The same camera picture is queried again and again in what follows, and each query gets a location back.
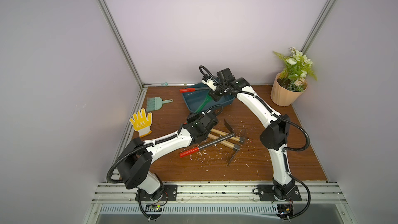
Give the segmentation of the speckled black metal hoe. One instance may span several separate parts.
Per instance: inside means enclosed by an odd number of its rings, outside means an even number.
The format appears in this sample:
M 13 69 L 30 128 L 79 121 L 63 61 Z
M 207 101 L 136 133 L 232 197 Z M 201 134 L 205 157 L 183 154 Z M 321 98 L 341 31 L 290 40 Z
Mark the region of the speckled black metal hoe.
M 201 88 L 184 88 L 179 90 L 180 93 L 190 93 L 197 91 L 212 91 L 212 89 L 209 87 L 201 87 Z

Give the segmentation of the green metal hoe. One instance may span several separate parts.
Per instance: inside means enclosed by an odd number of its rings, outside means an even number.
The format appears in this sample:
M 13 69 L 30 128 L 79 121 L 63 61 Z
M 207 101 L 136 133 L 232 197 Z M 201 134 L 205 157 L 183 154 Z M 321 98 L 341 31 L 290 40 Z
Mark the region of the green metal hoe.
M 195 110 L 195 113 L 200 113 L 204 108 L 205 108 L 205 106 L 208 104 L 208 103 L 210 103 L 211 101 L 213 101 L 213 98 L 209 95 L 209 94 L 207 94 L 206 96 L 205 96 L 205 99 L 204 99 L 204 101 L 201 103 L 201 105 Z

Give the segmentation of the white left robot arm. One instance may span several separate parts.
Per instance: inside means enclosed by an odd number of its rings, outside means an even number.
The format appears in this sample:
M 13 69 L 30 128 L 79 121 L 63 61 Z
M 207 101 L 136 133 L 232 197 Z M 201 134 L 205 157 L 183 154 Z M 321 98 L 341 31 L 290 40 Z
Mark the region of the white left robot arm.
M 205 141 L 219 123 L 219 113 L 208 110 L 193 114 L 177 131 L 157 139 L 133 139 L 107 172 L 106 182 L 124 183 L 126 189 L 137 188 L 149 195 L 159 194 L 164 186 L 159 177 L 150 172 L 151 165 L 175 150 Z

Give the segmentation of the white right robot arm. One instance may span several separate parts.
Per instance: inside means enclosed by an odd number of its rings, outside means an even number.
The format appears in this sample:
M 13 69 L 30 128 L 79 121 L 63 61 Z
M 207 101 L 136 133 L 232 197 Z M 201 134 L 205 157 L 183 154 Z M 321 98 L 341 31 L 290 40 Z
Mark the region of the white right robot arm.
M 264 131 L 260 141 L 268 149 L 273 166 L 274 194 L 283 201 L 287 194 L 294 190 L 298 181 L 290 172 L 287 151 L 301 152 L 309 148 L 310 137 L 298 124 L 292 122 L 287 115 L 281 115 L 271 108 L 244 78 L 236 79 L 229 68 L 221 70 L 215 77 L 207 68 L 200 66 L 203 75 L 202 83 L 210 88 L 209 95 L 218 101 L 224 95 L 232 95 L 245 104 L 260 120 Z M 300 148 L 287 145 L 290 127 L 300 130 L 305 137 L 305 144 Z

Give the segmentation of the teal plastic storage box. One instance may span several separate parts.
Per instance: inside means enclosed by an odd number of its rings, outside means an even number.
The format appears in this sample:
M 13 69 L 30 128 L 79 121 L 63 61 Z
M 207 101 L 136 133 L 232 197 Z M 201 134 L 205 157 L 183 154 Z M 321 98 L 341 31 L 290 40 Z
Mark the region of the teal plastic storage box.
M 199 83 L 199 84 L 189 86 L 187 88 L 201 88 L 201 87 L 207 87 L 207 86 L 202 83 Z M 194 113 L 195 110 L 204 101 L 205 96 L 208 93 L 209 93 L 209 91 L 197 91 L 197 92 L 190 92 L 190 93 L 182 93 L 182 97 L 183 97 L 183 100 L 184 100 L 188 110 L 191 113 Z M 210 103 L 208 103 L 202 111 L 206 111 L 215 105 L 222 105 L 223 107 L 231 105 L 234 100 L 235 100 L 235 97 L 232 97 L 230 95 L 225 95 L 218 102 L 213 100 Z

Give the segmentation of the mint green hand brush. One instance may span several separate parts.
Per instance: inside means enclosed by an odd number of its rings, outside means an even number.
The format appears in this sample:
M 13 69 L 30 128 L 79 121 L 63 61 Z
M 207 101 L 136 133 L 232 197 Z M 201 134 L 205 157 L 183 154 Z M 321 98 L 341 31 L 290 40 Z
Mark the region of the mint green hand brush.
M 146 101 L 146 111 L 153 112 L 158 111 L 164 104 L 172 103 L 173 100 L 163 100 L 161 97 L 150 97 Z

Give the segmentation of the beige ribbed flower pot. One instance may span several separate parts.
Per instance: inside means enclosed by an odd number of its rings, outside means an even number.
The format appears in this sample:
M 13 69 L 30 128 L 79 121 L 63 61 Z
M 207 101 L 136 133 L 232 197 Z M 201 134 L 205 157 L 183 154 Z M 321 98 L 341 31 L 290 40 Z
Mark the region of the beige ribbed flower pot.
M 271 90 L 271 100 L 279 106 L 289 106 L 306 91 L 308 84 L 307 81 L 304 81 L 304 90 L 301 92 L 289 91 L 282 87 L 277 81 L 280 75 L 281 72 L 275 77 Z

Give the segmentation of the yellow white work glove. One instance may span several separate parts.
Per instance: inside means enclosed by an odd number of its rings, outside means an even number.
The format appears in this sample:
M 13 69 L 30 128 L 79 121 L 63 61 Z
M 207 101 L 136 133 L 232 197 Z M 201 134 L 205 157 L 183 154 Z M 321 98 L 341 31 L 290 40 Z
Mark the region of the yellow white work glove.
M 144 108 L 133 114 L 130 118 L 130 123 L 132 124 L 134 131 L 138 132 L 140 138 L 152 133 L 152 113 L 147 114 Z

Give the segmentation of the artificial green flowering plant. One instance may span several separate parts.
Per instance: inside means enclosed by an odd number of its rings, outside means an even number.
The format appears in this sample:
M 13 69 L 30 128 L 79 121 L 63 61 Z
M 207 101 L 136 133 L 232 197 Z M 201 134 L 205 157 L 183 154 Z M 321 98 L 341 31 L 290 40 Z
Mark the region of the artificial green flowering plant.
M 292 92 L 304 92 L 307 89 L 307 76 L 317 80 L 313 71 L 313 62 L 306 54 L 296 49 L 290 48 L 290 55 L 285 56 L 278 52 L 273 54 L 283 61 L 285 68 L 282 70 L 277 82 L 280 86 Z

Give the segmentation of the wooden handled hoe lower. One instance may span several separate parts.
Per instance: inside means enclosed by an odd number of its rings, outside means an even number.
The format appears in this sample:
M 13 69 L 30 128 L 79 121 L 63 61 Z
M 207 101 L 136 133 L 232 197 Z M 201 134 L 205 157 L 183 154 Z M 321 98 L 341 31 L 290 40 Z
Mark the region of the wooden handled hoe lower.
M 212 140 L 217 140 L 220 138 L 224 138 L 225 136 L 228 136 L 228 135 L 229 135 L 229 133 L 212 129 L 212 131 L 208 137 Z M 230 142 L 230 140 L 239 142 L 240 144 L 243 144 L 243 142 L 244 142 L 242 138 L 236 137 L 236 136 L 231 136 L 230 138 L 227 138 L 226 140 L 220 141 L 220 144 L 222 144 L 223 146 L 230 148 L 232 151 L 234 151 L 233 155 L 231 156 L 231 158 L 229 159 L 229 161 L 227 163 L 227 166 L 229 166 L 234 161 L 236 154 L 240 151 L 240 145 L 232 143 L 232 142 Z

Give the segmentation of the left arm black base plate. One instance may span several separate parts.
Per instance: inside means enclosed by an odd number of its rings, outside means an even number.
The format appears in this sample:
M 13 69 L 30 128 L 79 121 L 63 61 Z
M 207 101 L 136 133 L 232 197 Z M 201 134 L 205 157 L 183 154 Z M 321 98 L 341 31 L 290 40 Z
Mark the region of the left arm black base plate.
M 162 185 L 153 194 L 149 194 L 148 192 L 139 189 L 137 191 L 135 201 L 143 201 L 143 202 L 172 201 L 173 202 L 176 201 L 177 192 L 178 192 L 178 186 L 175 184 Z

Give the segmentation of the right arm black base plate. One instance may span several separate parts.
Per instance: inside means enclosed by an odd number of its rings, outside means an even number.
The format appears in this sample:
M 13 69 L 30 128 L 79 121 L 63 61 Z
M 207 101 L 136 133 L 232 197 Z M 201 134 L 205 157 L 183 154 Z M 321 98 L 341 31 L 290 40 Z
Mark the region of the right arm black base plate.
M 260 201 L 276 201 L 276 202 L 289 202 L 289 201 L 302 201 L 299 189 L 295 184 L 281 185 L 258 185 L 258 194 Z

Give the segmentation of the aluminium front rail frame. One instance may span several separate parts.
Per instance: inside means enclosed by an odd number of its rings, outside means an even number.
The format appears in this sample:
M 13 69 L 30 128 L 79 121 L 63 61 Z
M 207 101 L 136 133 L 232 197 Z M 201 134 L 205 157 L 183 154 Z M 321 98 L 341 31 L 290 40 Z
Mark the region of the aluminium front rail frame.
M 306 181 L 297 184 L 292 196 L 277 200 L 270 181 L 187 181 L 165 182 L 160 210 L 151 211 L 149 195 L 137 189 L 126 189 L 124 184 L 100 183 L 84 219 L 95 224 L 101 214 L 248 214 L 278 220 L 283 205 L 297 213 L 306 204 L 333 205 L 344 224 L 357 221 L 337 183 Z

